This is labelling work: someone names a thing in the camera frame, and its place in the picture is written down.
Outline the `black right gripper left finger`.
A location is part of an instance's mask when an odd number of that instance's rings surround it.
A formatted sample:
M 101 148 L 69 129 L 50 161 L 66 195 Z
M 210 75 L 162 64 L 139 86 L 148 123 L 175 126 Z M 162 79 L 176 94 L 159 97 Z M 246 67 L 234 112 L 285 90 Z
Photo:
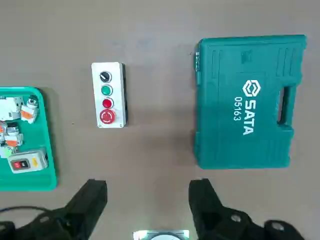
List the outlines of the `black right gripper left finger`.
M 21 227 L 16 227 L 13 221 L 1 221 L 0 238 L 2 240 L 88 240 L 107 202 L 107 182 L 88 179 L 64 207 L 47 209 L 20 205 L 1 209 L 1 213 L 16 210 L 36 210 L 41 213 Z

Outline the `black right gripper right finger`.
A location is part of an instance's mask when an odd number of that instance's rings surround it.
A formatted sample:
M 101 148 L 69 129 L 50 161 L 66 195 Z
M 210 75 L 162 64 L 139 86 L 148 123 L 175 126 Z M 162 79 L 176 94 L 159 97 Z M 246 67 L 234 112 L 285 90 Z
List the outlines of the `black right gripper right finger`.
M 240 210 L 224 206 L 207 178 L 191 180 L 188 202 L 199 240 L 303 240 L 301 233 L 283 220 L 263 226 Z

